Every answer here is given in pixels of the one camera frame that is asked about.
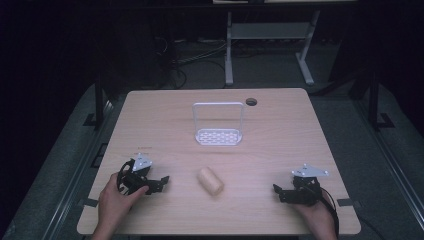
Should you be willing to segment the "white perforated rack with frame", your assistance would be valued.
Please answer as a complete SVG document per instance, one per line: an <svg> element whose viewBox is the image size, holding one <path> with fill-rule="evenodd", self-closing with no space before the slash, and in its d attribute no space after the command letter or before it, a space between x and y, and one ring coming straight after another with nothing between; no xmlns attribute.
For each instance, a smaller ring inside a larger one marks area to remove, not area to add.
<svg viewBox="0 0 424 240"><path fill-rule="evenodd" d="M203 146L236 146L243 137L244 104L197 102L192 105L195 139Z"/></svg>

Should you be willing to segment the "grey metal stand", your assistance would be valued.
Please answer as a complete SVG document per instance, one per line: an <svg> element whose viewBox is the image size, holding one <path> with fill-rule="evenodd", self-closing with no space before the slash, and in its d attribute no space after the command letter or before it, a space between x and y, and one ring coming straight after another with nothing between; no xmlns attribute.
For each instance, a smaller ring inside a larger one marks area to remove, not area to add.
<svg viewBox="0 0 424 240"><path fill-rule="evenodd" d="M320 11L312 14L309 22L293 23L237 23L233 21L231 12L227 13L226 24L226 54L225 54L225 84L234 84L232 64L232 43L235 40L303 40L303 48L295 54L304 81L312 86L314 79L306 63Z"/></svg>

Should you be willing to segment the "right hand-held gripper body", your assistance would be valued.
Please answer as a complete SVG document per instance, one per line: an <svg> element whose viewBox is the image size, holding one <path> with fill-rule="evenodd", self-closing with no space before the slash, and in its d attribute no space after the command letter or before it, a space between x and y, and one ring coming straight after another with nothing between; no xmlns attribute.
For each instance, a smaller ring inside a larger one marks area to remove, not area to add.
<svg viewBox="0 0 424 240"><path fill-rule="evenodd" d="M297 170L292 171L294 190L291 193L290 202L312 206L322 198L322 189L318 181L319 177L327 177L327 170L304 164Z"/></svg>

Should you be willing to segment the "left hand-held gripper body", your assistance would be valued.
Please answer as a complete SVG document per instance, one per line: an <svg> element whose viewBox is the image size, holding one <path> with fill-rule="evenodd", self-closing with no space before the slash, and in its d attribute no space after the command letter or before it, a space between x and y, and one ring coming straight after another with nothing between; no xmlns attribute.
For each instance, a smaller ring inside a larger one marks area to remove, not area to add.
<svg viewBox="0 0 424 240"><path fill-rule="evenodd" d="M147 174L152 166L152 161L139 153L136 158L125 162L117 176L117 189L123 195L131 195L141 187L147 186Z"/></svg>

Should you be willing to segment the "aluminium floor rail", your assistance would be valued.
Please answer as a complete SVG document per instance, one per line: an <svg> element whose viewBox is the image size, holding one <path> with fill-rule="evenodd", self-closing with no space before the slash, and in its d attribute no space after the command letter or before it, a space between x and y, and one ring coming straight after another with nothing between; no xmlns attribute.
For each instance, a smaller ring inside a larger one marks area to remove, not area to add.
<svg viewBox="0 0 424 240"><path fill-rule="evenodd" d="M424 139L402 113L383 111L370 117L364 103L356 101L354 106L424 233Z"/></svg>
<svg viewBox="0 0 424 240"><path fill-rule="evenodd" d="M109 100L101 105L104 121L97 126L92 107L78 105L59 136L49 156L53 163L49 165L47 178L54 186L58 201L48 219L42 240L59 240L60 232L64 232L66 224L71 234L78 234L76 224L82 210L78 201L84 202L90 192L101 162L100 153L110 138L106 129L113 109Z"/></svg>

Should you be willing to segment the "person's left hand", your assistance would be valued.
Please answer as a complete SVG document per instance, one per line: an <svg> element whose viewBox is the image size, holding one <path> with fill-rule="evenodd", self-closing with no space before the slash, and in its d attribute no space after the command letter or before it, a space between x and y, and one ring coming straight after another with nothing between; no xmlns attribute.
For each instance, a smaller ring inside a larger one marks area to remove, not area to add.
<svg viewBox="0 0 424 240"><path fill-rule="evenodd" d="M97 229L103 233L114 233L132 206L149 190L143 186L135 193L123 195L117 188L117 176L117 173L111 175L99 195Z"/></svg>

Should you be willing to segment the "beige cylindrical roll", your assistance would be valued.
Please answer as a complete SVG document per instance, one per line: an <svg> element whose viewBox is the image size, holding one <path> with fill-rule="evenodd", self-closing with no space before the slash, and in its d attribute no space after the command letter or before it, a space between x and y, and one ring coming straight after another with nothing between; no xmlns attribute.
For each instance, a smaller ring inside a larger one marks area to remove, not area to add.
<svg viewBox="0 0 424 240"><path fill-rule="evenodd" d="M223 181L209 167L202 168L197 174L197 179L211 196L217 196L224 189Z"/></svg>

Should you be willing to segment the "person's right hand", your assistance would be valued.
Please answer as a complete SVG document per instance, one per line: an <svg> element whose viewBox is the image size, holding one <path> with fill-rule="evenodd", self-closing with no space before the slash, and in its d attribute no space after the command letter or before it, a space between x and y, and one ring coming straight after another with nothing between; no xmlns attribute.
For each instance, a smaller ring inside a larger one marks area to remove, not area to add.
<svg viewBox="0 0 424 240"><path fill-rule="evenodd" d="M313 206L292 204L291 207L300 214L316 240L338 240L333 217L322 202Z"/></svg>

